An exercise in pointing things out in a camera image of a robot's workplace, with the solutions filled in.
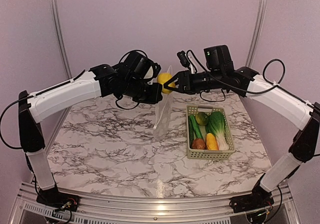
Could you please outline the yellow lemon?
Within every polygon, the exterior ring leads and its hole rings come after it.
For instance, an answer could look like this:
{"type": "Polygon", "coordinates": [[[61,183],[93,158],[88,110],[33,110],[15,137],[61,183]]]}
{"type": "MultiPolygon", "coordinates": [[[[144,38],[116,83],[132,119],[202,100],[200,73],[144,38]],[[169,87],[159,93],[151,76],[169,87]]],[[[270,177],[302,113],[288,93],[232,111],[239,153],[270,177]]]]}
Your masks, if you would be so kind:
{"type": "Polygon", "coordinates": [[[162,93],[170,94],[172,90],[166,89],[164,84],[172,78],[170,73],[160,73],[157,77],[157,82],[162,85],[162,93]]]}

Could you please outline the pale green perforated basket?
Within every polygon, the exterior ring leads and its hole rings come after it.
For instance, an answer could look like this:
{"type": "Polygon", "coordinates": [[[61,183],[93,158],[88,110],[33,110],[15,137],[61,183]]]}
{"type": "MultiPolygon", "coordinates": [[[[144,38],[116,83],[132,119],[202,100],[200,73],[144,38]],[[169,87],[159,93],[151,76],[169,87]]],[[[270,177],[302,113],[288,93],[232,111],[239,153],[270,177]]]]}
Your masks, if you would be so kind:
{"type": "Polygon", "coordinates": [[[225,110],[199,105],[188,105],[186,109],[187,157],[228,159],[235,152],[235,145],[225,110]]]}

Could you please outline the green white bok choy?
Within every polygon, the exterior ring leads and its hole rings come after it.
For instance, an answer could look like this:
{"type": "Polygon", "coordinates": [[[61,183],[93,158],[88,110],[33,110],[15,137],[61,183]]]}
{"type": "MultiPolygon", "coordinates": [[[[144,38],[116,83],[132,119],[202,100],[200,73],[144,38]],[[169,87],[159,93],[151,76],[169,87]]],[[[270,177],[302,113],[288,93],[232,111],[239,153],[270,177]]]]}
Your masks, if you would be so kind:
{"type": "Polygon", "coordinates": [[[225,139],[226,123],[225,117],[220,111],[214,111],[209,115],[208,124],[205,126],[206,132],[213,134],[216,138],[219,150],[229,150],[225,139]]]}

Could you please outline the dark green cucumber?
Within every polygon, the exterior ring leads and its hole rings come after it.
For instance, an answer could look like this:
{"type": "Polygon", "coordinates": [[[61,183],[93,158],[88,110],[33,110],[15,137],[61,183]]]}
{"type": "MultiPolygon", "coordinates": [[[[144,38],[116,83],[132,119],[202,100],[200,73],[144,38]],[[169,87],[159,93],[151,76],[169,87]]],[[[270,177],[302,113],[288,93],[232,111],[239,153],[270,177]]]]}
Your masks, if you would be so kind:
{"type": "Polygon", "coordinates": [[[193,141],[194,141],[194,128],[193,128],[193,118],[194,116],[193,115],[190,115],[188,116],[188,129],[189,129],[189,146],[190,148],[192,148],[192,144],[193,144],[193,141]]]}

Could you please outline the right aluminium corner post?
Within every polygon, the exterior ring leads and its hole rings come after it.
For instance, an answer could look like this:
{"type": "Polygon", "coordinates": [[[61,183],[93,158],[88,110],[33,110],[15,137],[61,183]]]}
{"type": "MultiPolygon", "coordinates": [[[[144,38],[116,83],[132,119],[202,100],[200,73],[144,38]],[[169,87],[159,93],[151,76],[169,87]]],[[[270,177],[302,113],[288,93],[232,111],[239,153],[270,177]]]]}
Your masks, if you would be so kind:
{"type": "Polygon", "coordinates": [[[256,22],[253,29],[253,35],[252,35],[250,47],[248,50],[247,60],[245,63],[245,65],[249,68],[253,66],[255,52],[256,52],[260,35],[262,32],[262,28],[264,25],[264,19],[267,11],[266,10],[267,4],[268,4],[268,0],[259,0],[258,10],[256,15],[256,22]]]}

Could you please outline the clear zip top bag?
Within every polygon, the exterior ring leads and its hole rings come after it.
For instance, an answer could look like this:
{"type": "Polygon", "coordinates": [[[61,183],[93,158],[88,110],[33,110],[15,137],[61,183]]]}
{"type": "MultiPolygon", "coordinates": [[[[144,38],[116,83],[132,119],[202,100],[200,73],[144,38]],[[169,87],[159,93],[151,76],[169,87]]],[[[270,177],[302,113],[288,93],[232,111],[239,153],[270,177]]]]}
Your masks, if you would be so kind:
{"type": "Polygon", "coordinates": [[[173,94],[163,94],[163,99],[155,106],[155,124],[153,136],[155,140],[163,140],[169,130],[171,120],[173,94]]]}

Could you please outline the yellow orange mango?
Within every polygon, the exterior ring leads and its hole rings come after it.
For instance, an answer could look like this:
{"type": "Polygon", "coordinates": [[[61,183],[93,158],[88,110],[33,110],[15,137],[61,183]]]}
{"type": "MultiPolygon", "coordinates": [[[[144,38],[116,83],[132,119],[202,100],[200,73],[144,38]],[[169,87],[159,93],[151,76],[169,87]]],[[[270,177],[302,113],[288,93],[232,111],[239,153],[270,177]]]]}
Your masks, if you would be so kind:
{"type": "Polygon", "coordinates": [[[207,146],[206,148],[208,150],[213,150],[213,151],[219,150],[218,142],[212,133],[208,133],[206,135],[205,144],[206,144],[206,146],[207,146]]]}

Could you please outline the yellow green lime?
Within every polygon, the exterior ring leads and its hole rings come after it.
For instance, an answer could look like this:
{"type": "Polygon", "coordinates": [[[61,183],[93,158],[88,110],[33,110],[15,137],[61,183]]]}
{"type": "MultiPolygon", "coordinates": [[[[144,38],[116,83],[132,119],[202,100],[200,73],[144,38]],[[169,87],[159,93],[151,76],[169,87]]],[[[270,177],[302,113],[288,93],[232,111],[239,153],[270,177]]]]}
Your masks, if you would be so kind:
{"type": "Polygon", "coordinates": [[[206,126],[209,123],[209,116],[205,112],[198,112],[195,115],[196,122],[199,126],[206,126]]]}

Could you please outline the aluminium front frame rail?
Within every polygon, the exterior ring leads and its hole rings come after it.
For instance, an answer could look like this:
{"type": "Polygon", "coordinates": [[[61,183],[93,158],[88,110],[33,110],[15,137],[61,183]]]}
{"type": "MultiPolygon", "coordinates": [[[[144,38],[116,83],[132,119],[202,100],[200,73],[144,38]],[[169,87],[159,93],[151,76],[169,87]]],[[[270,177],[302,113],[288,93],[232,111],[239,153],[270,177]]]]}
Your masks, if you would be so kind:
{"type": "MultiPolygon", "coordinates": [[[[79,196],[72,223],[247,223],[251,212],[234,213],[233,194],[206,197],[147,198],[121,197],[72,191],[79,196]]],[[[36,202],[34,185],[23,182],[8,223],[45,223],[48,218],[67,221],[69,213],[53,213],[53,208],[36,202]]]]}

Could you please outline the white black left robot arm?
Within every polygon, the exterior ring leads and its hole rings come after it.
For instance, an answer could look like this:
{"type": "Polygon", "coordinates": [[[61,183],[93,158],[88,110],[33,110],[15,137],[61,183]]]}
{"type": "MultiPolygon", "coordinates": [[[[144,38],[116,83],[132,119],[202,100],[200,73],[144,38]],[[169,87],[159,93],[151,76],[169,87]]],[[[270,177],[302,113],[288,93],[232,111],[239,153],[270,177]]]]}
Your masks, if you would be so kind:
{"type": "Polygon", "coordinates": [[[20,144],[40,187],[39,203],[58,207],[68,201],[76,205],[78,200],[77,196],[58,190],[47,160],[41,122],[75,104],[108,95],[114,95],[117,100],[128,96],[137,104],[156,104],[162,100],[162,85],[153,79],[160,70],[160,65],[144,52],[133,50],[114,66],[101,64],[47,89],[19,94],[20,144]]]}

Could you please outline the brown potato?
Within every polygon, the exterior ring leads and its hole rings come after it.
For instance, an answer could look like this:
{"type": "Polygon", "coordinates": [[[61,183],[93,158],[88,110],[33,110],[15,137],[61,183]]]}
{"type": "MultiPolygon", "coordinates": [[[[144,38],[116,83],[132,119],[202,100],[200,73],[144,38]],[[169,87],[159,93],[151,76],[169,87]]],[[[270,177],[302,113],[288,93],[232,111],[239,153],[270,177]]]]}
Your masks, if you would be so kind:
{"type": "Polygon", "coordinates": [[[200,149],[200,150],[204,150],[206,149],[206,144],[205,141],[201,138],[196,138],[192,141],[192,145],[191,145],[192,149],[200,149]]]}

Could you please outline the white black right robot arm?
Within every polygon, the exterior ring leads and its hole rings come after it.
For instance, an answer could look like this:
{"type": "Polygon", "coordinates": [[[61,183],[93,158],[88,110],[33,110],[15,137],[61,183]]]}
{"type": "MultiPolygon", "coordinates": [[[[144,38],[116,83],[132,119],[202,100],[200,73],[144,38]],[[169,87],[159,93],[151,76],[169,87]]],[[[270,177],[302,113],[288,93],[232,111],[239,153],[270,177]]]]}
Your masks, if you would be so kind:
{"type": "Polygon", "coordinates": [[[229,205],[234,212],[241,212],[273,204],[272,191],[315,156],[320,105],[297,97],[249,67],[235,69],[226,45],[205,48],[204,55],[203,72],[180,71],[165,82],[164,88],[189,95],[213,89],[233,91],[266,105],[298,128],[288,153],[260,177],[250,194],[231,198],[229,205]]]}

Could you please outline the light green leafy vegetable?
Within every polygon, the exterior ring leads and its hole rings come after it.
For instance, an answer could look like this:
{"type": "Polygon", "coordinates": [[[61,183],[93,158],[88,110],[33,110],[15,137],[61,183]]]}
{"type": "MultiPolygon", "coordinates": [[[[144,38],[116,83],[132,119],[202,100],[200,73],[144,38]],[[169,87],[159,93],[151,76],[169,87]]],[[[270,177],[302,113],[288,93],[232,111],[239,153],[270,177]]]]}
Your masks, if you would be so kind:
{"type": "Polygon", "coordinates": [[[203,139],[203,136],[202,136],[202,133],[201,133],[201,130],[200,130],[200,127],[196,121],[196,118],[194,115],[190,115],[188,117],[188,119],[190,120],[191,122],[191,126],[192,126],[192,129],[194,131],[194,135],[196,138],[200,138],[200,139],[203,139]]]}

